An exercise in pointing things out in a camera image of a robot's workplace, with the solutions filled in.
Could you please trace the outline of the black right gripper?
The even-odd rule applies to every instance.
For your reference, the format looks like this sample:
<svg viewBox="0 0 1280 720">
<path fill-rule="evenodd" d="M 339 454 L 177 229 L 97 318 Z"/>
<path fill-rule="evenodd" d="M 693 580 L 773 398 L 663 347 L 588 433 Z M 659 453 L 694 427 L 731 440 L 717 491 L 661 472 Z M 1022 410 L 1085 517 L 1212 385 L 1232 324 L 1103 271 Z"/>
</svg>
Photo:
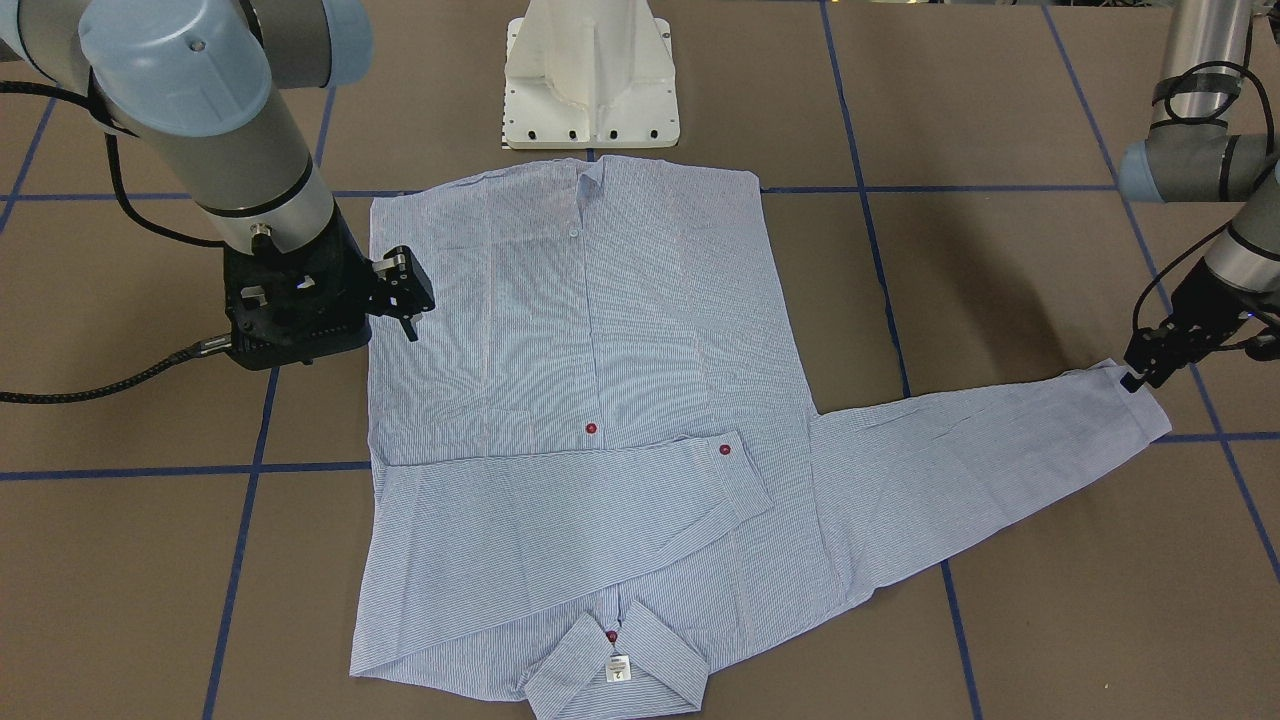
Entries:
<svg viewBox="0 0 1280 720">
<path fill-rule="evenodd" d="M 266 258 L 221 255 L 233 361 L 251 372 L 346 354 L 371 340 L 369 315 L 399 323 L 408 342 L 415 323 L 436 307 L 428 273 L 408 246 L 371 263 L 339 208 L 312 242 Z"/>
</svg>

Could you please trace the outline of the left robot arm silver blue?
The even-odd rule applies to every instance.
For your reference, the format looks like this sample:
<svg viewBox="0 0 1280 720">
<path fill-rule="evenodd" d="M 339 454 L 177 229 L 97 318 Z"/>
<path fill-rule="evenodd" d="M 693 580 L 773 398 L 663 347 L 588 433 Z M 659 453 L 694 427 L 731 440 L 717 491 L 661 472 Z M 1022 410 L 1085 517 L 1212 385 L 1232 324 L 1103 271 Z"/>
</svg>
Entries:
<svg viewBox="0 0 1280 720">
<path fill-rule="evenodd" d="M 1251 1 L 1178 1 L 1147 136 L 1117 173 L 1132 202 L 1235 202 L 1233 219 L 1184 252 L 1193 268 L 1169 315 L 1132 318 L 1123 387 L 1157 388 L 1211 354 L 1277 359 L 1277 119 L 1251 69 Z"/>
</svg>

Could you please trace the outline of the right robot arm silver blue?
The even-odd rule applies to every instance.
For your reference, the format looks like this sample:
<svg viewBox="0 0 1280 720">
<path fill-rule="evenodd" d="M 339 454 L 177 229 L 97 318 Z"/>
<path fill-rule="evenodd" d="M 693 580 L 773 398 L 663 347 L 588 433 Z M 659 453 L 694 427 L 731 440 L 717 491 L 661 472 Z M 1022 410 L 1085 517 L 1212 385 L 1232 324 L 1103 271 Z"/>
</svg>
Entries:
<svg viewBox="0 0 1280 720">
<path fill-rule="evenodd" d="M 5 1 L 3 46 L 104 133 L 113 191 L 137 218 L 118 140 L 150 146 L 218 232 L 227 334 L 197 354 L 265 370 L 369 343 L 375 316 L 435 306 L 413 252 L 360 249 L 283 92 L 362 79 L 372 26 L 360 1 Z"/>
</svg>

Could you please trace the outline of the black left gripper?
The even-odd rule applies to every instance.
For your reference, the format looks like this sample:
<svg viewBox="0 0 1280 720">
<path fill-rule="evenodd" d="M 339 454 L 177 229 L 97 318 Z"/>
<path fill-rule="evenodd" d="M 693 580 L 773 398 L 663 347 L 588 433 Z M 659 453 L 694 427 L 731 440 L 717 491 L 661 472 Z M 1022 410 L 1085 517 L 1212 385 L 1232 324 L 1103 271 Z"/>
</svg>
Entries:
<svg viewBox="0 0 1280 720">
<path fill-rule="evenodd" d="M 1242 348 L 1231 337 L 1251 318 L 1266 311 L 1266 293 L 1222 281 L 1199 260 L 1174 290 L 1172 310 L 1155 328 L 1134 331 L 1124 361 L 1121 387 L 1135 395 L 1166 382 L 1165 366 L 1185 366 L 1212 352 Z"/>
</svg>

